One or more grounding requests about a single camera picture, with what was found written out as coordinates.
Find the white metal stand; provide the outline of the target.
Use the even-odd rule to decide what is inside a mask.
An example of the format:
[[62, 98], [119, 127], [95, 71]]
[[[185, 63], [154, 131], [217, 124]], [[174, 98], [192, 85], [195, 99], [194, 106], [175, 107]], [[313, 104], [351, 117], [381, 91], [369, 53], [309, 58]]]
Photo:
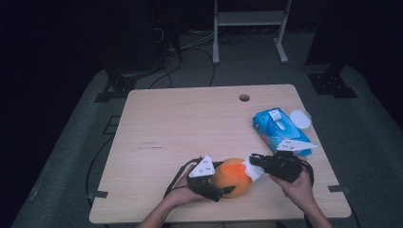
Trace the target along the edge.
[[280, 61], [288, 63], [282, 40], [286, 29], [290, 8], [293, 0], [287, 0], [283, 10], [273, 11], [219, 11], [219, 0], [214, 0], [214, 24], [212, 62], [220, 62], [219, 28], [221, 27], [250, 27], [250, 26], [279, 26], [278, 36], [274, 38], [275, 47]]

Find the white wet wipe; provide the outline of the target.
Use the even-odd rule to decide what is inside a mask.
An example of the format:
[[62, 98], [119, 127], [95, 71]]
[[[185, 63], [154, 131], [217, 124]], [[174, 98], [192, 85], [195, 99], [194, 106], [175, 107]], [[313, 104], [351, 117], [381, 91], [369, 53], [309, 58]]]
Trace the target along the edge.
[[257, 155], [249, 154], [242, 163], [244, 166], [244, 172], [251, 179], [251, 181], [258, 180], [264, 173], [264, 170], [261, 167], [251, 163], [251, 160], [257, 157]]
[[280, 129], [280, 130], [285, 129], [285, 125], [283, 124], [283, 119], [282, 119], [281, 113], [279, 112], [278, 109], [269, 110], [268, 114], [271, 117], [273, 127]]

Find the black stand base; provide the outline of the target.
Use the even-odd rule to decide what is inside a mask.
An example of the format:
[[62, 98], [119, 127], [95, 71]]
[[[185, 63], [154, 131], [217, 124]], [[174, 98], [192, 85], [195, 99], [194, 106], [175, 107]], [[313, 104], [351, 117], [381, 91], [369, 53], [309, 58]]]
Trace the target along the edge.
[[332, 95], [337, 99], [356, 98], [354, 90], [341, 78], [344, 63], [333, 63], [320, 73], [309, 73], [308, 78], [317, 95]]
[[104, 89], [97, 94], [95, 103], [107, 103], [111, 99], [126, 98], [135, 88], [137, 81], [159, 71], [158, 66], [133, 66], [105, 68], [107, 82]]

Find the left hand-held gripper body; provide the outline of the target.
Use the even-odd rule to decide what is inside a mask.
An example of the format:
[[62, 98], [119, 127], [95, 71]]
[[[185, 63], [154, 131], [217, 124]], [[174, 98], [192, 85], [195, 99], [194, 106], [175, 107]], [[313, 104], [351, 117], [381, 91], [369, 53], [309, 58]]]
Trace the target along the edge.
[[215, 167], [210, 156], [201, 158], [189, 171], [186, 180], [187, 186], [194, 193], [212, 201], [219, 201], [223, 190], [210, 182], [215, 175]]

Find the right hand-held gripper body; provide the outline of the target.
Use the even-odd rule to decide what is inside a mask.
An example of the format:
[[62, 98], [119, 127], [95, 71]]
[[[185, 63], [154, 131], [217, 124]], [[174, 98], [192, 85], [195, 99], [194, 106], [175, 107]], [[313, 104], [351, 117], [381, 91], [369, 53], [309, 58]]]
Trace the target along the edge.
[[306, 149], [316, 148], [317, 145], [311, 142], [296, 140], [282, 140], [277, 146], [277, 153], [266, 156], [262, 161], [263, 170], [284, 181], [294, 182], [305, 167], [309, 173], [311, 183], [315, 182], [314, 170], [310, 163], [303, 161], [297, 156], [297, 152]]

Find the blue wet wipes pack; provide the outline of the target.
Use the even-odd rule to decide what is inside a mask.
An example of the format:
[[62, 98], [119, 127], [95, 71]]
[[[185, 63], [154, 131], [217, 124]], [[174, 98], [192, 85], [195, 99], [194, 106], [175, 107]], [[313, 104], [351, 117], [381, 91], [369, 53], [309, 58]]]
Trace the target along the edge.
[[[284, 130], [277, 129], [272, 126], [272, 120], [268, 114], [268, 111], [272, 109], [278, 109], [281, 113], [283, 124], [285, 125]], [[311, 142], [311, 140], [303, 132], [303, 129], [297, 128], [290, 120], [290, 114], [287, 115], [279, 107], [263, 110], [257, 113], [252, 120], [252, 126], [274, 154], [277, 153], [277, 146], [282, 140], [296, 140], [308, 143]]]

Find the orange round fruit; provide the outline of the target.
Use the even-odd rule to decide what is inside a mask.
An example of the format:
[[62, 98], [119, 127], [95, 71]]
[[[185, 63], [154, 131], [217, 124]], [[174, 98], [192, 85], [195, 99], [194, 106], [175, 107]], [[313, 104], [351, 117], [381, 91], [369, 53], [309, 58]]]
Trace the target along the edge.
[[252, 179], [245, 173], [243, 159], [239, 158], [224, 160], [215, 169], [215, 175], [210, 179], [210, 182], [220, 189], [234, 186], [230, 193], [223, 195], [229, 199], [240, 197], [249, 190], [253, 183]]

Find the black tape strip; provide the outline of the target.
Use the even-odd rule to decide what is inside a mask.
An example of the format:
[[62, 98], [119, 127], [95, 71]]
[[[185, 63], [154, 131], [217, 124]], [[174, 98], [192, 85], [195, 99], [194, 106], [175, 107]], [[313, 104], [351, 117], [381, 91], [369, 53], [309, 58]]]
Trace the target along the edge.
[[87, 193], [86, 198], [89, 200], [95, 200], [96, 198], [106, 199], [108, 192], [106, 191], [94, 191]]
[[351, 191], [348, 187], [342, 186], [342, 185], [329, 185], [328, 189], [331, 193], [335, 192], [341, 192], [345, 195], [351, 194]]

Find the person's right hand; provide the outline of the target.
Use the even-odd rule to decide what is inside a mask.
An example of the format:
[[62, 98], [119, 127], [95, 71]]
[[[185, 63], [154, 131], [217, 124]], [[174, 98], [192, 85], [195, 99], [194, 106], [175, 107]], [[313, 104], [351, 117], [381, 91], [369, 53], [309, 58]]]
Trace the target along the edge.
[[270, 178], [281, 188], [285, 197], [290, 199], [301, 211], [306, 213], [316, 203], [313, 185], [305, 167], [294, 182], [288, 182], [270, 175]]

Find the white round lid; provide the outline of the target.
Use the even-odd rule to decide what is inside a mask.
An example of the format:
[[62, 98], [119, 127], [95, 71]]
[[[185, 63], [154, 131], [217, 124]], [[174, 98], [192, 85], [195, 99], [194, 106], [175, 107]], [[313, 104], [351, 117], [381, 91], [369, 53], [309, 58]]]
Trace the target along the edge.
[[290, 113], [290, 120], [299, 129], [307, 129], [312, 124], [310, 114], [300, 109], [295, 109]]

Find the person's left hand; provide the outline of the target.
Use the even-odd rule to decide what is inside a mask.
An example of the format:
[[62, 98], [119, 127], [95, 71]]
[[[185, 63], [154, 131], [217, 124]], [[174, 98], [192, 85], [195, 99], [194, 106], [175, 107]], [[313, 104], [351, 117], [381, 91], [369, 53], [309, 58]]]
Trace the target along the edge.
[[203, 200], [203, 197], [190, 190], [186, 176], [182, 176], [174, 188], [163, 198], [163, 206], [168, 209], [174, 209], [198, 200]]

